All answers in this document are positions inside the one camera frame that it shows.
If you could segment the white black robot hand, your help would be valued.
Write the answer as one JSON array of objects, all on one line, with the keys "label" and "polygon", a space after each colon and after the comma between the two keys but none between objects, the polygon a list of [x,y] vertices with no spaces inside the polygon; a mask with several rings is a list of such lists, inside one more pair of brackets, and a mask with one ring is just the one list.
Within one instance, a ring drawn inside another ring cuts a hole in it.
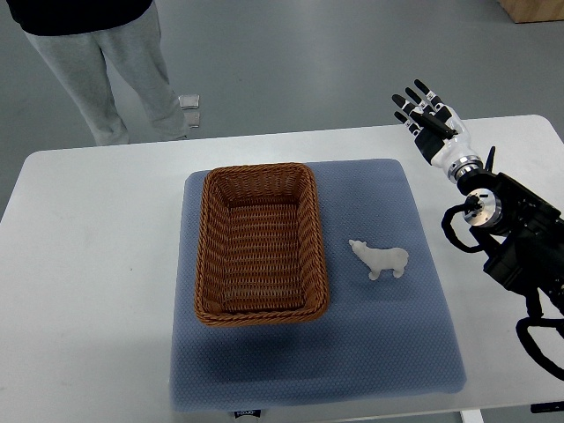
[{"label": "white black robot hand", "polygon": [[483,160],[471,148],[471,136],[456,111],[422,81],[394,94],[394,116],[413,135],[425,161],[457,182],[463,174],[482,168]]}]

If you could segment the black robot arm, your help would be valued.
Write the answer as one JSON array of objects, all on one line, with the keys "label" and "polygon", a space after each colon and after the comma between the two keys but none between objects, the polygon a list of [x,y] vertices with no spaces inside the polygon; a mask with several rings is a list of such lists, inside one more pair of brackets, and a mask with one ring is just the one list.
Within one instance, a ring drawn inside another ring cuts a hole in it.
[{"label": "black robot arm", "polygon": [[527,316],[516,324],[524,350],[552,376],[563,369],[547,358],[530,328],[563,332],[562,318],[546,318],[539,295],[563,309],[563,220],[560,211],[521,183],[492,171],[494,158],[474,155],[457,159],[447,176],[465,195],[447,209],[442,230],[449,242],[466,253],[483,251],[483,270],[506,290],[525,298]]}]

